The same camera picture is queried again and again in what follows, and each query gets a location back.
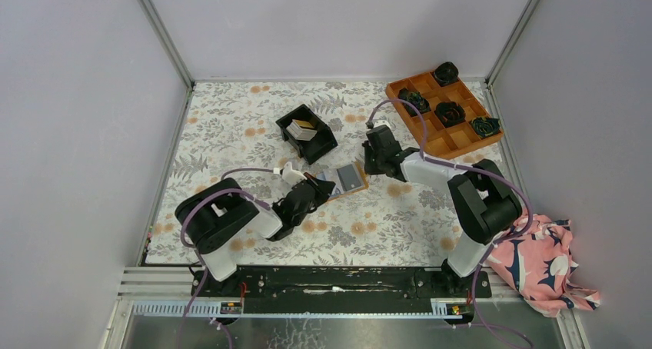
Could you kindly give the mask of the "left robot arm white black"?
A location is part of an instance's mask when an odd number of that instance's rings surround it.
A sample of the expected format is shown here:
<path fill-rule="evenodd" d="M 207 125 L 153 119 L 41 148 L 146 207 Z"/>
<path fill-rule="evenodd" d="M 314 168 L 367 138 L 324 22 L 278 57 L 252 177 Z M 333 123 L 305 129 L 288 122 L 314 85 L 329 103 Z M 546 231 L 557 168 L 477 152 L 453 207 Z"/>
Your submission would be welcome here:
<path fill-rule="evenodd" d="M 181 241 L 193 248 L 211 274 L 209 286 L 221 296 L 238 288 L 237 264 L 229 243 L 244 230 L 252 230 L 269 241 L 292 234 L 306 216 L 328 201 L 336 184 L 310 174 L 269 204 L 244 191 L 233 178 L 226 178 L 184 200 L 175 209 L 181 223 Z"/>

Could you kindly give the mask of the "yellow leather card holder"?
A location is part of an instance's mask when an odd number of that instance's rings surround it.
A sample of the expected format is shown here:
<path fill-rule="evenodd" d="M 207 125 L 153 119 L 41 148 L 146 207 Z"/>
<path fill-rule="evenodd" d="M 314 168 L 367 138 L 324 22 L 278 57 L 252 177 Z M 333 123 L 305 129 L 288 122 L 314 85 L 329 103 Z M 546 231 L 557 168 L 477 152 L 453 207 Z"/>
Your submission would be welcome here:
<path fill-rule="evenodd" d="M 343 193 L 342 192 L 340 181 L 339 181 L 339 178 L 338 178 L 338 175 L 337 175 L 337 172 L 336 172 L 336 170 L 338 168 L 324 169 L 321 173 L 318 173 L 316 175 L 316 178 L 319 178 L 321 180 L 333 181 L 333 182 L 336 183 L 336 186 L 335 186 L 335 188 L 334 188 L 334 190 L 333 190 L 333 192 L 331 194 L 331 197 L 329 199 L 330 201 L 334 200 L 336 198 L 340 198 L 342 196 L 350 195 L 350 194 L 353 194 L 355 192 L 365 190 L 365 189 L 368 188 L 368 180 L 366 179 L 366 174 L 364 173 L 364 170 L 363 170 L 362 166 L 357 161 L 353 162 L 352 164 L 357 164 L 358 165 L 358 169 L 359 169 L 359 171 L 360 171 L 360 173 L 361 173 L 361 175 L 362 175 L 362 177 L 364 179 L 364 187 L 360 188 L 360 189 L 358 189 L 356 191 L 352 191 L 352 192 L 348 192 L 348 193 Z"/>

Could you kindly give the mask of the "black plastic card box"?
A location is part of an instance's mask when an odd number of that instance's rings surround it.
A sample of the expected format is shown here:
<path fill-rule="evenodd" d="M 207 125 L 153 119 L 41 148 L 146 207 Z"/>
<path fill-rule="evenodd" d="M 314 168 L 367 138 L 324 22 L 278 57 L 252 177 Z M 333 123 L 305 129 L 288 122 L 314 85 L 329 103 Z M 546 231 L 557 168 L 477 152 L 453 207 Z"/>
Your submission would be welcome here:
<path fill-rule="evenodd" d="M 300 105 L 279 118 L 281 136 L 309 165 L 338 146 L 331 128 L 307 105 Z"/>

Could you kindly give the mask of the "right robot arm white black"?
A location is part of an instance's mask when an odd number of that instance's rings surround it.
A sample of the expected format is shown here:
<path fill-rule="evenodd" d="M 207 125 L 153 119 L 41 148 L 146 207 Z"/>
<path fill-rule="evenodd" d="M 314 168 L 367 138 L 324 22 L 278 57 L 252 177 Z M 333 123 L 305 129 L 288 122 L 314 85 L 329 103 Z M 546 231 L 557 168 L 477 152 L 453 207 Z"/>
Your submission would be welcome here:
<path fill-rule="evenodd" d="M 367 174 L 449 191 L 462 234 L 442 265 L 448 271 L 441 275 L 441 286 L 448 295 L 461 296 L 492 241 L 522 215 L 524 193 L 490 160 L 459 165 L 418 148 L 402 148 L 387 125 L 369 123 L 366 136 Z"/>

